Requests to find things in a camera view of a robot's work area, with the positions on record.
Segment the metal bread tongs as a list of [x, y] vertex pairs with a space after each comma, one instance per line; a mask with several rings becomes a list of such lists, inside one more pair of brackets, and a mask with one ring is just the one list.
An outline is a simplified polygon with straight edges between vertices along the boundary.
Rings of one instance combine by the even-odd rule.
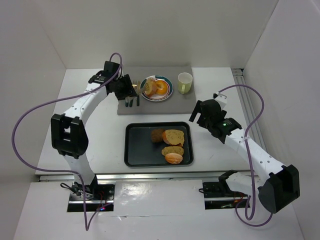
[[[135, 91], [137, 96], [141, 95], [142, 92], [144, 92], [146, 90], [146, 84], [144, 86], [141, 86], [141, 82], [140, 81], [135, 81], [134, 80], [132, 82], [132, 86], [133, 86], [133, 89], [134, 89], [134, 91]], [[130, 101], [131, 98], [133, 98], [133, 100], [134, 100], [135, 98], [137, 98], [137, 96], [128, 96], [126, 98], [129, 99], [129, 101]]]

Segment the orange bagel bread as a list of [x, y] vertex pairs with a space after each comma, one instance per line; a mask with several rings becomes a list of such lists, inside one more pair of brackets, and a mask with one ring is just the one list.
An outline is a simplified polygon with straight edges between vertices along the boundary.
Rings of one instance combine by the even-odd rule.
[[168, 91], [167, 83], [164, 80], [157, 80], [156, 84], [156, 94], [157, 95], [165, 95]]

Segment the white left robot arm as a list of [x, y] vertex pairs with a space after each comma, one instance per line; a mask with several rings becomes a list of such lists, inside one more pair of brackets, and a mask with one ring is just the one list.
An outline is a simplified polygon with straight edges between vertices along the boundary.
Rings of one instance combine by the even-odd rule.
[[67, 161], [76, 191], [94, 194], [98, 188], [97, 176], [86, 156], [89, 138], [85, 125], [91, 114], [110, 93], [119, 101], [137, 96], [130, 76], [121, 70], [119, 63], [106, 61], [103, 70], [89, 79], [83, 95], [64, 113], [51, 117], [51, 145]]

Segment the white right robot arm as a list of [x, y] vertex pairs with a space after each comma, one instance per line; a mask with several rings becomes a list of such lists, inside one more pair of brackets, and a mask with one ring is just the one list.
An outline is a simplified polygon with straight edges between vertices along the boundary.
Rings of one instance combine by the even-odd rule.
[[270, 156], [254, 140], [245, 136], [244, 129], [236, 120], [226, 118], [226, 114], [220, 101], [199, 100], [189, 120], [193, 122], [200, 115], [197, 124], [252, 164], [259, 179], [252, 181], [249, 176], [229, 170], [218, 178], [220, 188], [225, 193], [240, 192], [251, 197], [254, 196], [253, 189], [256, 189], [262, 206], [276, 214], [300, 196], [299, 171], [292, 164], [286, 166]]

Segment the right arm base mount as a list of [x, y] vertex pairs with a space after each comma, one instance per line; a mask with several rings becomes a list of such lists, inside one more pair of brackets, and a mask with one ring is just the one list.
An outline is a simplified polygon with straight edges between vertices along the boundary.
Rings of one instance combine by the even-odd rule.
[[198, 191], [204, 197], [206, 210], [234, 209], [237, 204], [240, 208], [244, 208], [248, 199], [242, 192], [224, 189], [219, 182], [203, 182]]

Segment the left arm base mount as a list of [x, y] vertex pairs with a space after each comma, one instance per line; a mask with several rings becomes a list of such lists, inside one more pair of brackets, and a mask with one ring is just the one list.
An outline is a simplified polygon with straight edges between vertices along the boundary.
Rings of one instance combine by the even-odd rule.
[[101, 184], [94, 193], [83, 192], [75, 184], [61, 183], [60, 187], [70, 191], [67, 212], [79, 213], [84, 211], [86, 202], [87, 212], [112, 212], [114, 210], [115, 184]]

